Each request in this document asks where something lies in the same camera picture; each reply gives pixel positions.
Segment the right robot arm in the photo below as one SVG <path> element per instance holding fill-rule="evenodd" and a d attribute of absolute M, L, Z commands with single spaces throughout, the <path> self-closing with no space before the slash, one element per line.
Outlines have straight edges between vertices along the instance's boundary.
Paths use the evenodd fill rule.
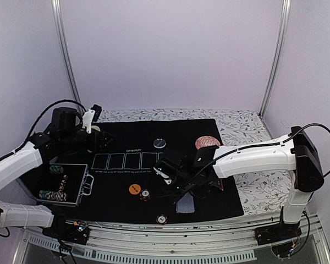
<path fill-rule="evenodd" d="M 194 155 L 166 148 L 153 170 L 167 183 L 165 196 L 174 202 L 204 184 L 234 175 L 285 170 L 293 174 L 293 186 L 282 207 L 281 222 L 273 235 L 286 239 L 300 222 L 310 195 L 325 182 L 317 149 L 304 128 L 294 126 L 288 135 L 243 146 L 202 144 Z"/>

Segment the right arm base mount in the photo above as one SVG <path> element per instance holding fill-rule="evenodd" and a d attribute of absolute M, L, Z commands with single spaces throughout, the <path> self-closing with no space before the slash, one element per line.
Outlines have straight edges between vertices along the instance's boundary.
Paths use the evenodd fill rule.
<path fill-rule="evenodd" d="M 258 227 L 254 233 L 258 245 L 270 244 L 272 254 L 279 259 L 292 256 L 302 235 L 299 223 L 285 224 L 283 220 L 277 224 Z"/>

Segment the red black chip stack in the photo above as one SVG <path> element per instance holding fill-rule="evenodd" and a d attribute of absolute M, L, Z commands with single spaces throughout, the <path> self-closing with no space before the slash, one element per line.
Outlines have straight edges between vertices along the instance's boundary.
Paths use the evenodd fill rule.
<path fill-rule="evenodd" d="M 140 200 L 146 202 L 150 199 L 150 192 L 146 189 L 142 190 L 140 193 Z"/>

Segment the black round dealer button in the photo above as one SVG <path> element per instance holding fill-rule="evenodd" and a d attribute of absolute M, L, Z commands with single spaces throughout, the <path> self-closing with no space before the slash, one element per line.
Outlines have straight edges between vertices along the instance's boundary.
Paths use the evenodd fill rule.
<path fill-rule="evenodd" d="M 157 149 L 162 149 L 166 146 L 166 141 L 165 139 L 161 139 L 161 138 L 155 139 L 153 141 L 153 146 Z"/>

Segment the blue playing card deck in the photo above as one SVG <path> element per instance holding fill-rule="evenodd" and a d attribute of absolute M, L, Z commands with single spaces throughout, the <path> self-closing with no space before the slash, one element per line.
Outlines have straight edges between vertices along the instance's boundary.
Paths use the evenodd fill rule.
<path fill-rule="evenodd" d="M 187 214 L 194 212 L 195 212 L 194 198 L 188 192 L 176 203 L 176 213 Z"/>

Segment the orange big blind button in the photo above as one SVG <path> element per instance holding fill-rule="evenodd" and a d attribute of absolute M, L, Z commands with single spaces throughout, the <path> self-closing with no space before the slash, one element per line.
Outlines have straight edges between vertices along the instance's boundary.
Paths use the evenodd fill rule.
<path fill-rule="evenodd" d="M 139 193 L 141 193 L 141 186 L 139 184 L 131 184 L 129 186 L 129 192 L 132 195 L 138 195 Z"/>

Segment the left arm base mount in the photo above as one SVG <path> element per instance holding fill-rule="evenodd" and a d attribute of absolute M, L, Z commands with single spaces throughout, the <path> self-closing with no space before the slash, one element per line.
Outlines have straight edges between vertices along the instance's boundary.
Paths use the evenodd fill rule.
<path fill-rule="evenodd" d="M 90 235 L 89 224 L 84 221 L 67 222 L 59 217 L 53 220 L 48 228 L 42 228 L 42 234 L 60 241 L 86 245 Z"/>

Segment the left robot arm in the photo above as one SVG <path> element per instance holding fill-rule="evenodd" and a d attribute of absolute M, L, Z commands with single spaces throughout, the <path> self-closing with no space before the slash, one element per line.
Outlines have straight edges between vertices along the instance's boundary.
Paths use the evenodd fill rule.
<path fill-rule="evenodd" d="M 25 173 L 60 156 L 80 150 L 91 153 L 104 150 L 113 136 L 93 125 L 102 108 L 94 105 L 80 115 L 68 107 L 56 108 L 52 122 L 41 133 L 29 132 L 15 150 L 0 158 L 0 191 Z M 71 233 L 68 223 L 47 206 L 29 206 L 0 201 L 0 228 L 36 226 L 49 228 L 58 238 Z"/>

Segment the stray red poker chip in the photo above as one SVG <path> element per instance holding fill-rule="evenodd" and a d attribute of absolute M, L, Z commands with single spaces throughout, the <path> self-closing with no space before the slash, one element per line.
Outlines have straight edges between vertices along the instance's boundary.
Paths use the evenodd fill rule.
<path fill-rule="evenodd" d="M 157 222 L 158 224 L 160 224 L 160 225 L 164 225 L 164 224 L 166 224 L 167 221 L 168 221 L 168 218 L 167 218 L 165 215 L 163 215 L 163 214 L 157 216 L 157 218 L 156 218 L 156 222 Z"/>

